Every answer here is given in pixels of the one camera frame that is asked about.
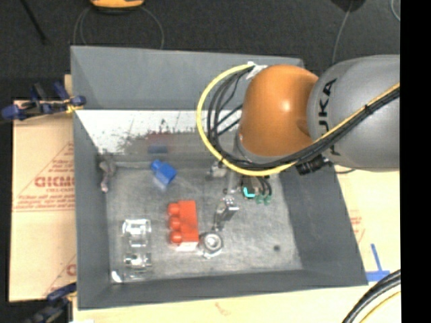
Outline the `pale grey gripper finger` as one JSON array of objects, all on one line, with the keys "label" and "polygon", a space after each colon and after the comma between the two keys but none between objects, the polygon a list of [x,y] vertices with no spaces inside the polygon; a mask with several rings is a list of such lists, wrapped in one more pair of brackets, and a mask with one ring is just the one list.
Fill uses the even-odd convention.
[{"label": "pale grey gripper finger", "polygon": [[224,209],[221,215],[221,229],[224,229],[227,222],[233,218],[236,212],[239,211],[239,206],[233,197],[224,198]]},{"label": "pale grey gripper finger", "polygon": [[212,231],[222,231],[224,228],[224,221],[223,221],[223,214],[225,210],[225,203],[220,202],[218,203],[217,207],[215,208],[215,213],[213,215],[213,225],[211,230]]}]

